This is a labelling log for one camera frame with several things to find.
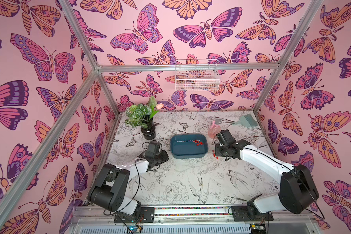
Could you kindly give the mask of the green dustpan brush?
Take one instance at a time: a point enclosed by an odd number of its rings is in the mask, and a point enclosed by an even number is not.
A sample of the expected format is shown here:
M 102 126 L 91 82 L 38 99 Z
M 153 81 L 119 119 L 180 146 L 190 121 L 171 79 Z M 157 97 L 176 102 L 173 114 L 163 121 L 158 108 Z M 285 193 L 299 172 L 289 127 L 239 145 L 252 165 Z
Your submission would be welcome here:
M 234 122 L 233 125 L 240 125 L 246 128 L 253 128 L 258 126 L 258 122 L 252 115 L 247 114 L 239 117 L 239 120 Z

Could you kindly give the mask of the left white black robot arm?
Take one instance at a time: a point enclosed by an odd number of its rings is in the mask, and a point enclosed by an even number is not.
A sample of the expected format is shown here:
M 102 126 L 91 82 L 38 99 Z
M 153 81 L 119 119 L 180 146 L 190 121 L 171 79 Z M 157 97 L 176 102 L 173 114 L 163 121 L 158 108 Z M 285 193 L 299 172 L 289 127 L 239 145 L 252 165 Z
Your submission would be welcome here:
M 116 166 L 105 164 L 88 192 L 87 200 L 110 212 L 121 212 L 136 216 L 140 211 L 140 202 L 129 197 L 126 190 L 129 181 L 140 178 L 141 174 L 167 162 L 169 156 L 165 150 L 159 153 L 143 152 L 128 165 Z

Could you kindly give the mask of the green plant in black vase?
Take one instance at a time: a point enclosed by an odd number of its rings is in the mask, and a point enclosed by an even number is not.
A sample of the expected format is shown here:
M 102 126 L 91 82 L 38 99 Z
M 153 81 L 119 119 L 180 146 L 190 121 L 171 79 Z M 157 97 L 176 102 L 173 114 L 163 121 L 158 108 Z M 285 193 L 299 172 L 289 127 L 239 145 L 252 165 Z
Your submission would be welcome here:
M 125 110 L 127 119 L 125 124 L 133 128 L 139 127 L 146 140 L 153 140 L 156 137 L 156 127 L 153 121 L 155 114 L 164 107 L 164 104 L 157 102 L 154 96 L 149 98 L 147 104 L 131 105 Z

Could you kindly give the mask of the teal plastic storage box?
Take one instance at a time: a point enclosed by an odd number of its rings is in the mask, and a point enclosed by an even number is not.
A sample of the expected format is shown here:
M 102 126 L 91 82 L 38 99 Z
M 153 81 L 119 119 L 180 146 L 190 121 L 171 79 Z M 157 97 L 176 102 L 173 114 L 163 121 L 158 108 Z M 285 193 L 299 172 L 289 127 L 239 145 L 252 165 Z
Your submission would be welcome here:
M 194 140 L 203 142 L 203 145 L 196 146 Z M 208 151 L 207 138 L 202 134 L 174 135 L 170 141 L 170 151 L 176 159 L 195 159 L 204 157 Z

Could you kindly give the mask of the pink spray bottle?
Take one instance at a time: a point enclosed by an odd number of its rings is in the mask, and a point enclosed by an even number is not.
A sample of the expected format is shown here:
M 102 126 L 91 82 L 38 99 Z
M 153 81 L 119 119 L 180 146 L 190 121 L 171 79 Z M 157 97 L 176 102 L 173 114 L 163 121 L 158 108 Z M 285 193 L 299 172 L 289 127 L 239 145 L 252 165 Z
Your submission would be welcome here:
M 208 131 L 209 138 L 214 139 L 214 137 L 220 132 L 221 132 L 220 120 L 214 120 Z

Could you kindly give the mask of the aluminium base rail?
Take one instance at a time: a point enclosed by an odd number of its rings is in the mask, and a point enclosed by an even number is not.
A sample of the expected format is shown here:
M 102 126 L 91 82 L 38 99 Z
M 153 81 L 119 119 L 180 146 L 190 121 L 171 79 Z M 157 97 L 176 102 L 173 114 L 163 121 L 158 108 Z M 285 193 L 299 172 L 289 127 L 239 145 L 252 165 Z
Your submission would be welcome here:
M 76 209 L 68 234 L 320 234 L 309 212 L 292 214 L 274 211 L 268 220 L 238 217 L 245 206 L 173 205 L 146 206 L 138 221 L 119 223 L 115 216 L 97 206 Z

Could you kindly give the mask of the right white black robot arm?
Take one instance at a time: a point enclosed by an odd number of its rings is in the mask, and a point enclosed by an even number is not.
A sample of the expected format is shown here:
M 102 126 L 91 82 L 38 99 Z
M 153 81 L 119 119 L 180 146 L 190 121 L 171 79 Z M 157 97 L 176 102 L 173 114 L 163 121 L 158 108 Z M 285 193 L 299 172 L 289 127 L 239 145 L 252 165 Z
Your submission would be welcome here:
M 308 167 L 285 163 L 243 141 L 229 146 L 216 144 L 214 148 L 217 157 L 248 162 L 279 183 L 278 192 L 256 196 L 248 201 L 247 207 L 251 214 L 287 210 L 298 215 L 311 204 L 317 203 L 319 192 Z

